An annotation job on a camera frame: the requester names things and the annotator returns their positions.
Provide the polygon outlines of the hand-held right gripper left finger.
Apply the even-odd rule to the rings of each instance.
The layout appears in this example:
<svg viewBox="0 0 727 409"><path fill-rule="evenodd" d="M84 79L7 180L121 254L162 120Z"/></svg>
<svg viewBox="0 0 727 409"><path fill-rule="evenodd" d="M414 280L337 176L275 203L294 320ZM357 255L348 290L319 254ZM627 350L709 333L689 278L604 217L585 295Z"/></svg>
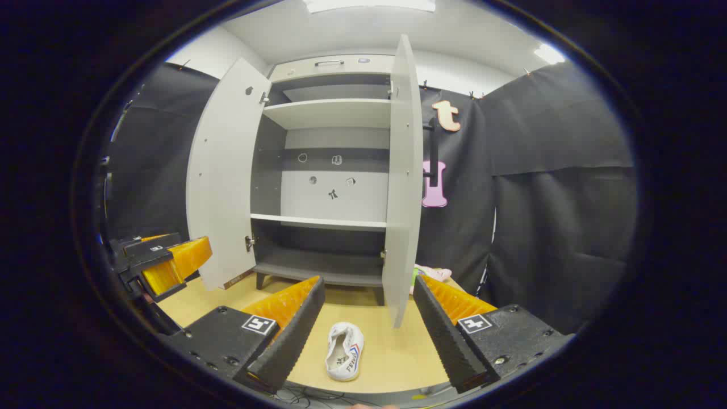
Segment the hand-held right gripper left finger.
<svg viewBox="0 0 727 409"><path fill-rule="evenodd" d="M298 362L324 301L324 279L314 276L241 310L218 306L162 341L216 377L275 394Z"/></svg>

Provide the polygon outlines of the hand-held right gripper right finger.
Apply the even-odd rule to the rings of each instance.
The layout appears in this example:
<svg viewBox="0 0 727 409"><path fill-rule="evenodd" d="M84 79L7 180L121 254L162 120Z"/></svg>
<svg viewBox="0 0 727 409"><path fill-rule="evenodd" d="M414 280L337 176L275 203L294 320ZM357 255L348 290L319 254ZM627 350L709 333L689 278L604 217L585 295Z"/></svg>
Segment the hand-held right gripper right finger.
<svg viewBox="0 0 727 409"><path fill-rule="evenodd" d="M524 306L496 308L428 276L416 277L413 299L458 393L519 375L572 339Z"/></svg>

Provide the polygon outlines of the white shoe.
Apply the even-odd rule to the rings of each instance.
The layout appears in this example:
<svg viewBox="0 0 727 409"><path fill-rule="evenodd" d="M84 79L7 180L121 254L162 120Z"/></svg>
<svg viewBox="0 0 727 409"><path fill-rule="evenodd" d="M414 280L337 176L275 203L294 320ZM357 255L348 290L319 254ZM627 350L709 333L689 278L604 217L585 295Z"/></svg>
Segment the white shoe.
<svg viewBox="0 0 727 409"><path fill-rule="evenodd" d="M364 347L365 337L355 324L333 324L329 331L328 350L324 361L328 376L338 382L349 382L358 378Z"/></svg>

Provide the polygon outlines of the white shoe cabinet door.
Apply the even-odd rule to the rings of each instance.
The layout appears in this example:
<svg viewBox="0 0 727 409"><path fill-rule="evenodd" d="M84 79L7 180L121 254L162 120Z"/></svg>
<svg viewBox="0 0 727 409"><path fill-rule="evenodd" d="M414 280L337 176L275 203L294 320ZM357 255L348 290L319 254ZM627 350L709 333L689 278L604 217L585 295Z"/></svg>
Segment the white shoe cabinet door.
<svg viewBox="0 0 727 409"><path fill-rule="evenodd" d="M209 290L249 271L251 179L257 132L271 82L239 58L215 86L190 147L185 184L189 235L210 241L211 258L198 270Z"/></svg>
<svg viewBox="0 0 727 409"><path fill-rule="evenodd" d="M423 197L423 117L415 55L400 36L390 73L390 161L385 257L385 306L393 328L402 326L420 236Z"/></svg>

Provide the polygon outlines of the grey white shoe cabinet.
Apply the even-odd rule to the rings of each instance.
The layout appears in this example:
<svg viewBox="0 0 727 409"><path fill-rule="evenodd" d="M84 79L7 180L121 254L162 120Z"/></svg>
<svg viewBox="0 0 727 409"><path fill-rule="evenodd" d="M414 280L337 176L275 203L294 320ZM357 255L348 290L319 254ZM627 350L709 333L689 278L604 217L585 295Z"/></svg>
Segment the grey white shoe cabinet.
<svg viewBox="0 0 727 409"><path fill-rule="evenodd" d="M258 289L319 275L384 304L390 75L271 82L252 168Z"/></svg>

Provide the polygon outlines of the pink plush toy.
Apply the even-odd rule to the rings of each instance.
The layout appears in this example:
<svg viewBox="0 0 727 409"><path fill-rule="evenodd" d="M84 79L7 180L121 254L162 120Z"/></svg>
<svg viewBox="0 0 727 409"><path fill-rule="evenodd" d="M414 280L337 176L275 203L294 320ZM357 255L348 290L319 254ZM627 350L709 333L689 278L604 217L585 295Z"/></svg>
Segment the pink plush toy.
<svg viewBox="0 0 727 409"><path fill-rule="evenodd" d="M409 295L412 295L413 291L415 290L416 277L418 276L431 277L436 281L446 282L452 276L452 270L444 268L431 268L428 266L420 266L418 264L415 264L411 277L410 290L408 291Z"/></svg>

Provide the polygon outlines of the black backdrop cloth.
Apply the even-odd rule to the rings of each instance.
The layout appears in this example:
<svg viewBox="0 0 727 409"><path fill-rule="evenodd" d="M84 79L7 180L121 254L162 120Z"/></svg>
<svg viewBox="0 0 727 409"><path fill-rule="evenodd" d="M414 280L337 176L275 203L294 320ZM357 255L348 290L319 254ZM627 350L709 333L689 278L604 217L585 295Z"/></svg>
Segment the black backdrop cloth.
<svg viewBox="0 0 727 409"><path fill-rule="evenodd" d="M189 238L185 178L193 134L216 79L165 64L147 77L107 154L114 238ZM460 110L438 138L448 204L421 211L416 262L496 306L522 304L570 333L592 320L625 274L638 186L625 131L574 63L517 78L481 100L421 90Z"/></svg>

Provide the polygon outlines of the ceiling light panel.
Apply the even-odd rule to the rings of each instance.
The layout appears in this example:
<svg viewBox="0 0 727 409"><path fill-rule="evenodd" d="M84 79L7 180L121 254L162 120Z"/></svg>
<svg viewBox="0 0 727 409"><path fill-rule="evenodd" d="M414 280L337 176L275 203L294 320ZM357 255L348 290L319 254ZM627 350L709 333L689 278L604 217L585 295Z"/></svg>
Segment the ceiling light panel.
<svg viewBox="0 0 727 409"><path fill-rule="evenodd" d="M566 62L566 58L555 47L545 43L540 44L540 46L534 50L534 54L550 65Z"/></svg>
<svg viewBox="0 0 727 409"><path fill-rule="evenodd" d="M436 0L302 0L310 13L358 7L393 7L434 12Z"/></svg>

